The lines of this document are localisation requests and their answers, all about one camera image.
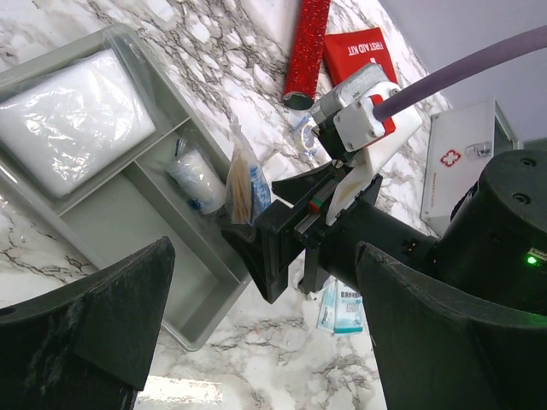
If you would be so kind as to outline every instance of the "gray wall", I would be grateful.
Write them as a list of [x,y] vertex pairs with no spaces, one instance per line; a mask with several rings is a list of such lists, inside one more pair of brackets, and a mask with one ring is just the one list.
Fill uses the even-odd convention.
[[[380,0],[430,72],[547,24],[547,0]],[[494,96],[521,139],[547,137],[547,50],[453,85],[455,107]]]

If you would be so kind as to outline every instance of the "white gauze roll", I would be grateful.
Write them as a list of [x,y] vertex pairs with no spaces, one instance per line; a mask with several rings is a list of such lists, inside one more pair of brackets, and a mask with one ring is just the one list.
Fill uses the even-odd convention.
[[0,138],[53,196],[75,190],[156,128],[113,50],[0,104]]
[[226,187],[196,149],[171,164],[168,172],[202,213],[211,214],[224,205]]

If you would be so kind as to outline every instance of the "green light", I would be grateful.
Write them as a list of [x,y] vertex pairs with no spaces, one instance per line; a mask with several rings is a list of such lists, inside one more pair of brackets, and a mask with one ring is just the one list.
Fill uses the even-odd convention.
[[527,258],[526,258],[526,262],[528,263],[528,265],[539,265],[539,261],[538,261],[538,258],[536,258],[535,256],[531,256],[529,255]]

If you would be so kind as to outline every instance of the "cable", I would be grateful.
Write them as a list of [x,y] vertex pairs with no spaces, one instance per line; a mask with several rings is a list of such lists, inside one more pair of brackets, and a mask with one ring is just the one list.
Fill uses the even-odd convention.
[[453,62],[389,97],[374,107],[374,116],[378,121],[384,121],[463,79],[544,48],[547,48],[547,26],[507,38]]

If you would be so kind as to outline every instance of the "white cloth in plastic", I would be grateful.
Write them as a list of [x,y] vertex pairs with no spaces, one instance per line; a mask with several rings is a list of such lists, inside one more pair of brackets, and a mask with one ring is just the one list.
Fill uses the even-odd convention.
[[72,192],[156,128],[113,50],[0,104],[0,138],[53,196]]

